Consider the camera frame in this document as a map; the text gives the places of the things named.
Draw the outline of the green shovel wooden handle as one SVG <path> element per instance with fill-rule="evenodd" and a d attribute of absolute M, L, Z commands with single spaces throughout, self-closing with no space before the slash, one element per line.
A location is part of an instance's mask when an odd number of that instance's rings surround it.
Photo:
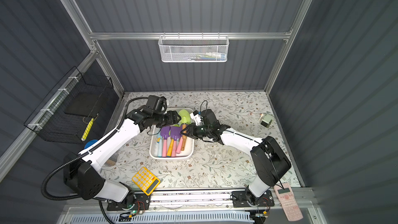
<path fill-rule="evenodd" d="M 190 117 L 189 112 L 186 109 L 183 109 L 183 110 L 179 111 L 178 114 L 181 117 L 180 127 L 183 130 L 191 123 L 191 117 Z M 184 140 L 183 140 L 183 145 L 182 145 L 182 149 L 181 150 L 184 151 L 185 145 L 186 145 L 186 141 L 187 141 L 187 136 L 185 134 L 182 134 L 182 135 L 183 135 L 183 139 Z"/>

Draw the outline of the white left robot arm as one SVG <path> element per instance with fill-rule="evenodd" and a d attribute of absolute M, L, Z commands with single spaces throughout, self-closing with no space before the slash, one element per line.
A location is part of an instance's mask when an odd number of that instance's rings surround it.
<path fill-rule="evenodd" d="M 178 124 L 181 117 L 176 111 L 167 110 L 166 98 L 150 95 L 130 100 L 146 100 L 135 110 L 124 110 L 120 123 L 98 142 L 82 150 L 76 162 L 63 169 L 64 183 L 78 197 L 85 200 L 100 198 L 122 202 L 133 190 L 122 183 L 103 178 L 100 169 L 105 162 L 127 141 L 152 126 L 157 128 Z"/>

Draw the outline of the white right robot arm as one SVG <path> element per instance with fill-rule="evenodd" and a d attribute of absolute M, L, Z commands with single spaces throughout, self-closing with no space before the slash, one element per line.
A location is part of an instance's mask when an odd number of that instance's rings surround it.
<path fill-rule="evenodd" d="M 192 116 L 200 123 L 194 122 L 183 127 L 182 135 L 230 146 L 251 156 L 256 177 L 245 189 L 249 204 L 256 205 L 263 194 L 274 187 L 292 167 L 273 137 L 255 138 L 238 132 L 229 125 L 221 124 L 212 110 L 194 111 Z"/>

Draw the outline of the white plastic storage box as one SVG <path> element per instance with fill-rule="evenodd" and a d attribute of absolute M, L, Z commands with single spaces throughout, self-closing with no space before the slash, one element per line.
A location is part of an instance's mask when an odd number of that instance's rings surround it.
<path fill-rule="evenodd" d="M 165 139 L 161 129 L 152 126 L 149 154 L 157 160 L 188 160 L 194 152 L 194 139 Z"/>

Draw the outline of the pale green tape dispenser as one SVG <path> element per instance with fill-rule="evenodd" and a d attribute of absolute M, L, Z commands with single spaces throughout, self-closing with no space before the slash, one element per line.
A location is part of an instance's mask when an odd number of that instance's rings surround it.
<path fill-rule="evenodd" d="M 266 128 L 269 128 L 273 124 L 274 120 L 275 120 L 275 117 L 271 114 L 261 114 L 259 122 L 260 122 L 260 125 L 262 125 Z"/>

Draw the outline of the yellow calculator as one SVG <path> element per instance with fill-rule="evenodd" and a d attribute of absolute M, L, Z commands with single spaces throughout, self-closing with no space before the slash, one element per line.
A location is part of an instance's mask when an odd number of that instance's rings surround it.
<path fill-rule="evenodd" d="M 132 177 L 132 182 L 147 196 L 150 196 L 160 184 L 160 180 L 146 167 L 138 170 Z"/>

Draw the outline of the pink calculator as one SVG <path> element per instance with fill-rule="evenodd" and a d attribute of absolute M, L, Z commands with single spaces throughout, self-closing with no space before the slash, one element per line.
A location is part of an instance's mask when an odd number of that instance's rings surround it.
<path fill-rule="evenodd" d="M 275 185 L 274 192 L 289 222 L 296 222 L 303 219 L 303 214 L 295 200 L 293 190 L 288 183 Z"/>

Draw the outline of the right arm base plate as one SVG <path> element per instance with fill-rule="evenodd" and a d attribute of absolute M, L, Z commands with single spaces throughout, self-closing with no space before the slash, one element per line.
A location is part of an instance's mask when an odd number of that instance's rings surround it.
<path fill-rule="evenodd" d="M 230 195 L 235 208 L 243 207 L 272 207 L 275 206 L 272 192 L 267 190 L 262 196 L 255 197 L 248 190 L 233 191 Z"/>

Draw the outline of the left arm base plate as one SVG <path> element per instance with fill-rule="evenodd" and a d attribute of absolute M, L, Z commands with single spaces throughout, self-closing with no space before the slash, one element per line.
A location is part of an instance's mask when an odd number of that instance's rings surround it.
<path fill-rule="evenodd" d="M 128 194 L 122 202 L 110 201 L 107 211 L 146 211 L 149 209 L 151 196 L 144 193 Z"/>

